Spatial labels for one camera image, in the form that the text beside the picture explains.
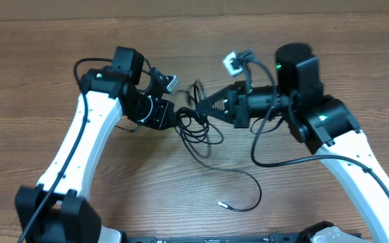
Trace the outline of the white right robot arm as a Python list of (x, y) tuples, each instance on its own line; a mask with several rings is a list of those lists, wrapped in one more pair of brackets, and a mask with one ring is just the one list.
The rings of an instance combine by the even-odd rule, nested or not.
[(255, 87), (249, 65), (252, 51), (229, 53), (223, 60), (235, 82), (199, 102), (197, 112), (247, 128), (253, 118), (276, 117), (306, 145), (306, 161), (320, 161), (339, 181), (376, 242), (389, 242), (389, 177), (376, 159), (361, 124), (346, 105), (324, 92), (319, 61), (310, 46), (290, 43), (275, 53), (276, 75)]

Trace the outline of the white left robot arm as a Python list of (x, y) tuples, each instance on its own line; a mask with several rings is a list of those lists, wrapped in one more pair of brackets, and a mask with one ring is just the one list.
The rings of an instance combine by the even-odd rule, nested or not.
[(136, 49), (117, 47), (106, 66), (74, 77), (80, 89), (76, 113), (54, 160), (36, 186), (15, 197), (20, 242), (126, 242), (105, 227), (89, 203), (95, 170), (111, 131), (125, 116), (137, 126), (176, 126), (174, 104), (163, 99), (178, 83)]

